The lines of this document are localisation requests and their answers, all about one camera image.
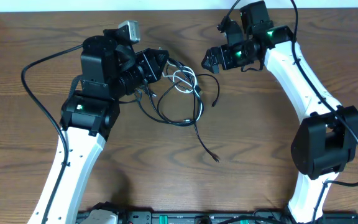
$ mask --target wooden table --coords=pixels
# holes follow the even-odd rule
[[[171,57],[205,73],[200,63],[206,49],[225,43],[216,30],[225,13],[0,13],[0,223],[29,219],[57,145],[54,128],[22,87],[20,72],[25,65],[135,19],[142,31],[136,50],[162,47]],[[293,27],[292,9],[269,13],[276,25]],[[343,105],[358,109],[358,9],[301,9],[298,41],[326,88]],[[71,79],[81,73],[79,56],[80,51],[64,55],[28,72],[29,86],[57,120]],[[220,163],[207,155],[193,127],[158,124],[137,105],[121,105],[81,209],[105,201],[177,211],[283,208],[297,177],[290,144],[299,123],[290,101],[266,70],[232,69],[216,78],[221,97],[215,108],[210,104],[216,84],[211,78],[200,78],[207,107],[198,127]],[[163,80],[151,87],[161,95],[168,86]],[[173,119],[190,117],[192,100],[173,91],[163,102],[163,111]],[[146,99],[143,105],[152,112]],[[358,152],[339,180],[358,180]],[[324,209],[358,212],[358,188],[333,186]]]

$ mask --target cable clip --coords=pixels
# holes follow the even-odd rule
[[[69,167],[69,166],[70,166],[70,162],[66,163],[65,161],[63,161],[63,162],[61,163],[61,165],[62,165],[62,166],[68,166],[68,167]]]
[[[292,65],[294,65],[294,64],[296,64],[297,62],[300,62],[300,61],[301,61],[301,59],[300,59],[300,58],[297,58],[296,61],[294,61],[294,62],[292,63]]]
[[[323,100],[324,100],[324,101],[327,101],[327,98],[324,97]],[[321,103],[322,103],[321,101],[318,102],[318,104],[321,104]]]

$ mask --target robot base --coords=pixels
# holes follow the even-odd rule
[[[255,212],[155,212],[150,208],[122,209],[109,202],[95,205],[90,212],[78,213],[76,223],[80,224],[217,224],[241,215],[271,218],[282,223],[295,224],[290,218],[288,209],[272,210],[259,209]],[[266,223],[262,221],[244,220],[234,224]],[[358,224],[358,214],[324,213],[316,224]]]

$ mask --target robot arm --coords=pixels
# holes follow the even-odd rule
[[[301,66],[309,79],[313,82],[313,85],[326,97],[326,101],[333,108],[340,106],[340,102],[328,93],[327,89],[325,89],[310,69],[301,53],[298,43],[295,44],[295,47],[296,55],[301,58]],[[298,67],[293,63],[291,41],[277,44],[275,48],[268,49],[264,62],[266,69],[276,77],[289,97],[300,123],[305,118],[309,118],[311,113],[330,113],[327,107],[319,102],[319,99],[303,78]],[[338,172],[330,172],[312,180],[308,175],[302,174],[301,172],[298,173],[295,192],[288,204],[288,209],[297,223],[308,223],[312,220],[314,207],[320,191],[323,188],[323,182],[326,180],[335,180],[338,175]],[[317,208],[316,218],[323,216],[323,204],[330,186],[331,184],[328,185],[328,188],[324,192],[320,205]]]
[[[319,207],[315,208],[323,182],[334,180],[346,163],[353,160],[356,142],[336,120],[335,115],[320,102],[297,67],[292,54],[293,33],[290,28],[274,27],[263,1],[248,4],[240,12],[246,40],[237,22],[224,18],[218,30],[226,34],[227,44],[207,50],[201,65],[212,73],[219,72],[219,64],[223,70],[242,67],[241,71],[246,72],[245,66],[259,60],[259,70],[266,66],[281,84],[300,122],[300,128],[291,145],[292,159],[299,174],[288,209],[296,223],[308,223],[312,221],[315,209],[316,219],[323,215],[322,207],[327,189],[321,197]],[[306,76],[318,92],[357,134],[356,108],[343,108],[328,93],[310,69],[297,42],[295,52]]]
[[[132,44],[139,40],[138,23],[125,21],[118,29],[104,30],[104,35],[83,42],[82,90],[75,91],[78,81],[73,81],[60,120],[68,145],[67,164],[59,180],[64,166],[64,148],[59,139],[55,160],[29,223],[44,223],[45,213],[51,223],[76,221],[93,165],[120,113],[119,99],[142,85],[159,81],[168,60],[166,50],[146,49],[135,54]]]
[[[102,135],[90,136],[86,129],[69,127],[67,131],[63,131],[63,134],[70,150],[68,165],[48,213],[48,220],[53,220],[52,223],[75,222],[91,170],[106,143]],[[29,223],[42,222],[52,189],[62,167],[63,157],[63,144],[59,139],[55,160]]]

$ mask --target white cable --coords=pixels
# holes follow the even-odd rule
[[[169,60],[167,61],[167,63],[169,64],[169,65],[167,65],[167,66],[173,66],[173,67],[175,67],[175,68],[177,67],[176,65],[170,63]],[[181,90],[181,89],[178,87],[178,85],[175,85],[175,88],[176,88],[178,91],[182,92],[182,93],[192,93],[193,91],[195,91],[195,88],[196,88],[196,86],[198,85],[197,76],[196,76],[196,74],[194,73],[193,69],[191,69],[190,67],[183,66],[183,68],[185,68],[186,70],[184,70],[184,71],[176,70],[172,75],[166,75],[164,72],[162,72],[162,76],[165,77],[165,78],[172,77],[172,81],[173,81],[174,83],[175,83],[175,78],[178,78],[178,79],[181,80],[184,84],[188,85],[188,86],[191,88],[191,90],[185,90],[185,91],[183,91],[183,90]],[[180,73],[187,73],[187,74],[190,74],[191,76],[193,76],[193,78],[194,78],[193,85],[191,85],[191,84],[190,84],[189,82],[187,82],[185,79],[179,77],[179,76],[177,75],[178,72],[180,72]],[[198,98],[201,98],[201,96],[197,93],[197,91],[195,91],[195,93],[196,93],[196,96],[197,96]],[[200,112],[198,113],[198,117],[197,117],[196,121],[198,121],[198,120],[201,118],[201,113],[202,113],[202,111],[203,111],[203,103],[200,103]]]

